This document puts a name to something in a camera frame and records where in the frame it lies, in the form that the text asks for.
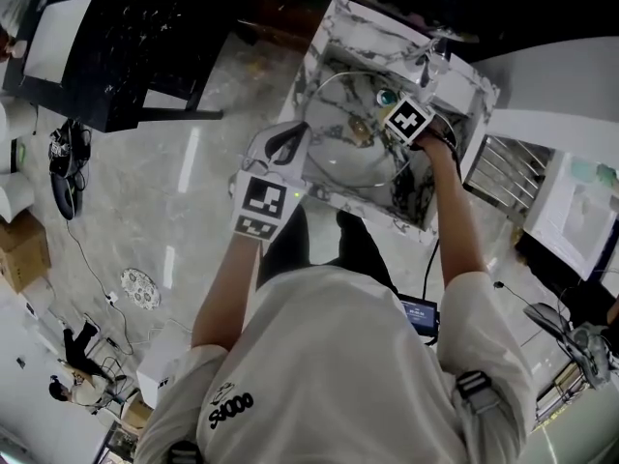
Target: person's right arm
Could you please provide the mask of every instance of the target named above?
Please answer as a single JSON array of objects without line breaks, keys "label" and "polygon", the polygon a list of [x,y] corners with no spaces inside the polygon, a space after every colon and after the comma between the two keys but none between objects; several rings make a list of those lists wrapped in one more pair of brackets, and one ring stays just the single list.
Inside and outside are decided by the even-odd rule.
[{"label": "person's right arm", "polygon": [[458,391],[452,400],[474,462],[516,462],[535,414],[531,371],[496,301],[466,192],[449,148],[424,137],[434,174],[445,295],[437,356],[458,377],[482,371],[498,406],[476,412]]}]

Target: dark hair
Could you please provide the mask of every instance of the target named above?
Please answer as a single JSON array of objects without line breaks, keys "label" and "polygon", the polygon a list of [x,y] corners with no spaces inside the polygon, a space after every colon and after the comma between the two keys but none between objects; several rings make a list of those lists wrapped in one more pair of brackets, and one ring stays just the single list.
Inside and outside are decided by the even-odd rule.
[{"label": "dark hair", "polygon": [[69,399],[66,395],[62,393],[62,390],[65,388],[65,386],[58,381],[57,377],[52,376],[51,379],[53,381],[49,384],[49,394],[56,400],[60,400],[61,402],[67,402],[67,400]]}]

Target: floor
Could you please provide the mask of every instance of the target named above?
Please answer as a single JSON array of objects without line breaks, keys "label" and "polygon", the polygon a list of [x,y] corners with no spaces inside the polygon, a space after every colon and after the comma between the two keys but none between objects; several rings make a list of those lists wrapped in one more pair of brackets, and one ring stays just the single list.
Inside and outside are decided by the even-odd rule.
[{"label": "floor", "polygon": [[[273,44],[250,47],[231,36],[201,103],[203,108],[223,108],[222,121],[145,123],[136,130],[94,133],[92,158],[85,169],[88,187],[83,212],[69,226],[105,291],[120,297],[116,305],[127,317],[128,337],[135,345],[133,356],[116,355],[129,372],[149,348],[149,334],[156,335],[152,329],[168,319],[192,326],[230,238],[232,203],[227,181],[237,170],[251,136],[278,118],[301,60],[302,55]],[[170,107],[177,101],[153,93],[146,104]],[[106,309],[101,287],[86,268],[51,194],[48,135],[63,121],[41,110],[37,135],[25,141],[21,167],[36,188],[33,211],[47,231],[53,264],[49,279],[57,296],[51,310],[76,329],[81,313],[89,313],[103,327],[104,335],[128,351],[123,320],[118,312]],[[192,157],[191,145],[196,142]],[[516,261],[510,245],[512,226],[505,217],[481,200],[470,199],[493,277],[531,303],[556,306],[556,298]],[[311,260],[328,261],[337,252],[335,211],[318,201],[305,204]],[[396,287],[419,297],[431,248],[379,228],[370,226],[369,230]],[[439,261],[435,260],[431,270],[427,294],[438,302],[443,290]],[[129,302],[120,288],[120,274],[128,267],[143,271],[159,285],[162,302],[158,309],[145,311]],[[502,289],[497,291],[497,301],[516,338],[527,342],[525,355],[541,388],[566,362],[565,356],[548,335],[536,334],[539,329],[522,314],[520,299]],[[97,359],[110,351],[111,347],[102,344]]]}]

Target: black table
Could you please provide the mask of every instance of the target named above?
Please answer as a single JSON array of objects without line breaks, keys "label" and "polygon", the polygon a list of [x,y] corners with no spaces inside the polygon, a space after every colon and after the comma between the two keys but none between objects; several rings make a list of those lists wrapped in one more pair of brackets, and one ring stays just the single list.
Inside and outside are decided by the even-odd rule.
[{"label": "black table", "polygon": [[[31,1],[19,40],[33,41],[40,1]],[[235,25],[235,8],[235,0],[92,0],[60,84],[24,75],[26,55],[9,61],[3,87],[103,132],[134,129],[141,121],[220,119],[221,111],[197,107]],[[145,108],[149,89],[187,106]]]}]

